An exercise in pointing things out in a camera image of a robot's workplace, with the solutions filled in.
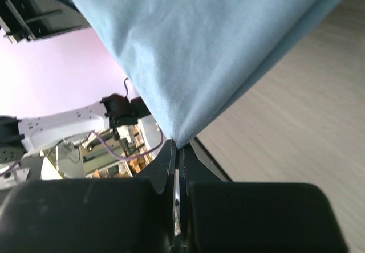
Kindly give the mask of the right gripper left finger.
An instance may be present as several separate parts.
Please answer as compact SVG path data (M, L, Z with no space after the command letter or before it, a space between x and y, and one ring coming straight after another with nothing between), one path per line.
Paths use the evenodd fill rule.
M169 252L176 145L132 178L27 181L1 204L2 252Z

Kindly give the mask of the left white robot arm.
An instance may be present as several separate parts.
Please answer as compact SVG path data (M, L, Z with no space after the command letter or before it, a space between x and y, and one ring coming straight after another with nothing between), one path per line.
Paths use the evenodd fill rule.
M11 43L45 40L90 25L70 0L1 0L1 28ZM1 185L24 182L20 170L26 155L68 143L82 143L95 130L135 125L150 115L142 98L118 94L73 111L18 119L1 116Z

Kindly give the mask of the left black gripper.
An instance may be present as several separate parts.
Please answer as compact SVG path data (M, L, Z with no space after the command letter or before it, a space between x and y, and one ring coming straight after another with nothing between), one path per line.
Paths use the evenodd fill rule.
M70 0L1 0L1 29L12 44L89 28Z

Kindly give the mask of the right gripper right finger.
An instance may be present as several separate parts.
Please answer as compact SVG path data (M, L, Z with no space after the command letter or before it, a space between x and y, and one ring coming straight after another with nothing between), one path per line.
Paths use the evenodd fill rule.
M188 252L347 252L331 204L301 182L225 182L179 151Z

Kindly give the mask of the blue-grey t shirt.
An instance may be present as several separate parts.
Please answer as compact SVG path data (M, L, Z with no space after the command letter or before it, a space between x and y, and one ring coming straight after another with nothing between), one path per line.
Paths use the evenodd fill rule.
M342 0L71 0L186 145Z

